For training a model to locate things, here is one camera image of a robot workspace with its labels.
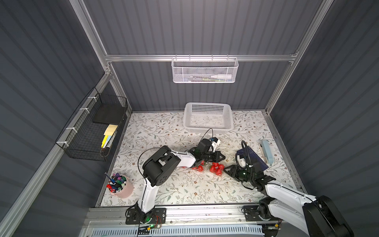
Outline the white perforated plastic basket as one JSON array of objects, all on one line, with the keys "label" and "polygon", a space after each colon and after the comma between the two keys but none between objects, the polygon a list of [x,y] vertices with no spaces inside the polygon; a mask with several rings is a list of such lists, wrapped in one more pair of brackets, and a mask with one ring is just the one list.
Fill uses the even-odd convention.
[{"label": "white perforated plastic basket", "polygon": [[234,129],[232,109],[230,105],[222,103],[187,103],[183,124],[190,132],[205,132],[212,128],[214,133],[219,134]]}]

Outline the clear plastic clamshell container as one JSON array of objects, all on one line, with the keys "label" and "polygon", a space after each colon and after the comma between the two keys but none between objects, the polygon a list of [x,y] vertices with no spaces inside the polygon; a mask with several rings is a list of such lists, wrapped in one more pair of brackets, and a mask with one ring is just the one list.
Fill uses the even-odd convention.
[{"label": "clear plastic clamshell container", "polygon": [[202,161],[198,166],[195,166],[192,169],[196,170],[196,171],[199,171],[199,172],[203,172],[204,171],[204,167],[203,166],[204,166],[204,161]]}]

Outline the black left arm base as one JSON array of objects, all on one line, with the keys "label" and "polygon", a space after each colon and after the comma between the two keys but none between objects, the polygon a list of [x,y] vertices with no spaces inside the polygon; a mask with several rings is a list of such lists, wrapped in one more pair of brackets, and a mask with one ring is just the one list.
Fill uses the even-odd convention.
[{"label": "black left arm base", "polygon": [[133,206],[128,208],[125,212],[125,224],[164,224],[166,211],[166,208],[153,208],[151,211],[144,213],[138,206]]}]

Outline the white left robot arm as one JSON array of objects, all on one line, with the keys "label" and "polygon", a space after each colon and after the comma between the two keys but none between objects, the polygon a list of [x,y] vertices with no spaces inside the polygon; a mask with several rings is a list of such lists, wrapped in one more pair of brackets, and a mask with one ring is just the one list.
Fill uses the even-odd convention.
[{"label": "white left robot arm", "polygon": [[176,168],[203,169],[205,163],[224,161],[226,157],[216,150],[220,143],[221,140],[216,137],[203,138],[187,152],[177,152],[168,146],[160,147],[142,166],[145,184],[137,209],[143,214],[154,209],[159,186],[168,180]]}]

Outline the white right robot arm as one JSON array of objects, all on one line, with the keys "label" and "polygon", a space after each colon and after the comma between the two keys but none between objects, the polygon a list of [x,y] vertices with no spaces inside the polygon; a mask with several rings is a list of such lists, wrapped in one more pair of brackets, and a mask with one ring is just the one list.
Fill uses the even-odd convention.
[{"label": "white right robot arm", "polygon": [[255,214],[264,221],[284,220],[310,237],[353,237],[354,232],[336,205],[327,196],[302,193],[264,174],[260,165],[231,165],[225,173],[265,195]]}]

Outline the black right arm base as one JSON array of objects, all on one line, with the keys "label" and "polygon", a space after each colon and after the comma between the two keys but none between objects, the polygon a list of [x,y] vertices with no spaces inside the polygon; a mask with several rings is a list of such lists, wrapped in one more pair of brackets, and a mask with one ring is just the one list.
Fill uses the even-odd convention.
[{"label": "black right arm base", "polygon": [[270,216],[267,213],[264,213],[259,205],[244,205],[241,208],[241,212],[243,213],[245,220],[247,222],[253,221],[276,221],[279,219],[273,216]]}]

